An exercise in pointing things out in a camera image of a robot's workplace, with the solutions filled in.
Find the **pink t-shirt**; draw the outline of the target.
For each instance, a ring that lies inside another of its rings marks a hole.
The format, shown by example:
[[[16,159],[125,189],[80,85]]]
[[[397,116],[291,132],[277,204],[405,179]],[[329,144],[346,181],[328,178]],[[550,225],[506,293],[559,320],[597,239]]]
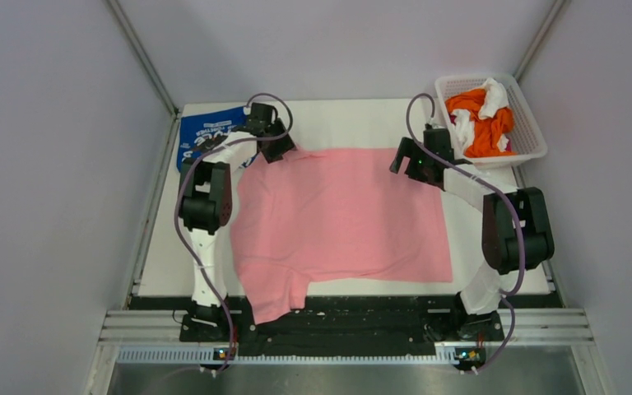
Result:
[[[296,151],[244,171],[230,237],[255,323],[304,308],[314,282],[453,280],[441,190],[392,173],[393,157]]]

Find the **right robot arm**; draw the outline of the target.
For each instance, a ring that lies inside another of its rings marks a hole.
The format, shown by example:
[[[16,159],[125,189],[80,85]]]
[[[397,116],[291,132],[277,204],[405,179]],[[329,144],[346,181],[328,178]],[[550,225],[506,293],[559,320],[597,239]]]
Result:
[[[455,295],[449,326],[464,341],[499,330],[500,304],[518,293],[528,270],[555,252],[543,192],[494,180],[456,158],[449,131],[430,124],[421,141],[413,136],[400,140],[389,169],[460,198],[481,213],[483,262]]]

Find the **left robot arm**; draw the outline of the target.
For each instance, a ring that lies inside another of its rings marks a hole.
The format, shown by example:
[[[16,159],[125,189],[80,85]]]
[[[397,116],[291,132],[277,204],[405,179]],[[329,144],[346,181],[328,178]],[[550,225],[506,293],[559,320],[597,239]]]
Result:
[[[252,102],[236,111],[244,116],[243,122],[204,137],[182,156],[179,167],[174,227],[193,260],[192,304],[181,332],[184,342],[236,338],[226,302],[220,246],[237,198],[232,179],[255,156],[272,163],[295,149],[290,126],[284,124],[275,106]]]

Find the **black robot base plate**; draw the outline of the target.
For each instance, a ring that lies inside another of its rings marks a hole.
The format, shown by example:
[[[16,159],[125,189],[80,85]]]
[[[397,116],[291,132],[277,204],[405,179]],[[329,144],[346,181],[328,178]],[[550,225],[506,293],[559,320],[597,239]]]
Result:
[[[491,342],[507,346],[516,315],[501,322],[497,308],[468,313],[455,296],[315,296],[303,308],[268,323],[258,321],[244,297],[231,297],[229,311],[196,308],[180,322],[181,342],[217,343],[217,363],[250,357],[304,357],[344,360],[378,357],[427,357],[442,342],[462,342],[451,356],[462,372],[484,367],[494,358]]]

